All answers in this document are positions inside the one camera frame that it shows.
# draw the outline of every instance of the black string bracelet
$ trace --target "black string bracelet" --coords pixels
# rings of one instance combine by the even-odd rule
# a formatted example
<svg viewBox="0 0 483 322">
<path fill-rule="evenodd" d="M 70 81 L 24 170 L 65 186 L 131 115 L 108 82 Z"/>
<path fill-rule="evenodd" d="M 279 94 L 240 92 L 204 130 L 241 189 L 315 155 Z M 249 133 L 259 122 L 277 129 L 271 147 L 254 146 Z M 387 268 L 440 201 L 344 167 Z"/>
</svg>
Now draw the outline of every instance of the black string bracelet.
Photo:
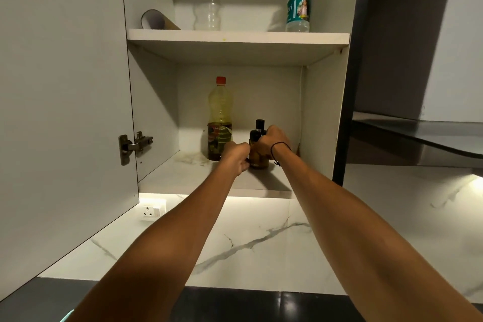
<svg viewBox="0 0 483 322">
<path fill-rule="evenodd" d="M 289 147 L 289 146 L 288 146 L 288 144 L 287 144 L 286 142 L 284 142 L 284 141 L 279 141 L 279 142 L 277 142 L 277 143 L 273 144 L 273 145 L 270 147 L 270 154 L 271 154 L 271 156 L 272 156 L 273 160 L 275 161 L 275 164 L 276 164 L 277 166 L 281 167 L 280 163 L 279 163 L 279 162 L 278 162 L 278 161 L 275 159 L 275 157 L 273 156 L 273 151 L 272 151 L 272 150 L 273 150 L 273 147 L 274 147 L 275 145 L 277 145 L 277 144 L 285 144 L 285 145 L 287 145 L 287 148 L 289 148 L 289 149 L 290 149 L 290 147 Z"/>
</svg>

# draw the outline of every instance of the bottle label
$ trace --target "bottle label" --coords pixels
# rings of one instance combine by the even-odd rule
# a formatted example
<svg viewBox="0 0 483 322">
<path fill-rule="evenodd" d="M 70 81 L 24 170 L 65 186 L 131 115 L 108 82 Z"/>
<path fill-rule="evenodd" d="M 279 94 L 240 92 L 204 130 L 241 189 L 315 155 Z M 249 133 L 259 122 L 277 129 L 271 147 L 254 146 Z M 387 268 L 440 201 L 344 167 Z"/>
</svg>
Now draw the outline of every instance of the bottle label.
<svg viewBox="0 0 483 322">
<path fill-rule="evenodd" d="M 296 20 L 306 20 L 307 22 L 310 22 L 311 4 L 312 0 L 289 0 L 287 3 L 287 23 Z"/>
<path fill-rule="evenodd" d="M 208 154 L 221 154 L 231 141 L 231 124 L 208 124 Z"/>
</svg>

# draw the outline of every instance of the electrical outlet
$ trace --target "electrical outlet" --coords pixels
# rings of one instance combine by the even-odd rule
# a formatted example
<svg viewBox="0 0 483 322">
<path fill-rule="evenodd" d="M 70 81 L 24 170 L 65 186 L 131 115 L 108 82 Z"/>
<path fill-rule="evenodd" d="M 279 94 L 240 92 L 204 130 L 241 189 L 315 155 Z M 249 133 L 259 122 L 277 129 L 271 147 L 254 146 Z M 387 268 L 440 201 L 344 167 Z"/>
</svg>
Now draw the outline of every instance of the electrical outlet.
<svg viewBox="0 0 483 322">
<path fill-rule="evenodd" d="M 138 218 L 142 221 L 156 221 L 166 213 L 166 203 L 138 204 Z"/>
</svg>

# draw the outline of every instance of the marble wall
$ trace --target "marble wall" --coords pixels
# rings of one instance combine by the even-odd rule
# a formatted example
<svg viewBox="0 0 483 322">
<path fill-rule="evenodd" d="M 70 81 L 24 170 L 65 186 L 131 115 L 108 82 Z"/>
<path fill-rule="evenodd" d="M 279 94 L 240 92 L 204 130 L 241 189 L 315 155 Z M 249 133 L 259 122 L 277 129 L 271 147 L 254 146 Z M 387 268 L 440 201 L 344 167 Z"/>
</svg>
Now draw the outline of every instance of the marble wall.
<svg viewBox="0 0 483 322">
<path fill-rule="evenodd" d="M 468 170 L 347 165 L 344 186 L 470 301 L 483 302 L 483 179 Z M 185 195 L 144 194 L 166 201 Z M 133 208 L 40 274 L 99 280 L 149 226 Z M 187 285 L 344 294 L 297 200 L 229 197 Z"/>
</svg>

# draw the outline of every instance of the open cabinet door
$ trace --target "open cabinet door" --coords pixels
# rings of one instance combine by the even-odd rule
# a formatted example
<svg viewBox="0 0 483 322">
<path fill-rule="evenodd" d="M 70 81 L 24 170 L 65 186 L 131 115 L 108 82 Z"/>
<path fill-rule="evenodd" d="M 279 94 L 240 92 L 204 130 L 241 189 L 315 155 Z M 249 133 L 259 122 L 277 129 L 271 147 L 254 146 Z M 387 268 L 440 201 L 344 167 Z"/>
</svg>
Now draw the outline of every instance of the open cabinet door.
<svg viewBox="0 0 483 322">
<path fill-rule="evenodd" d="M 138 203 L 123 0 L 0 0 L 0 300 Z"/>
</svg>

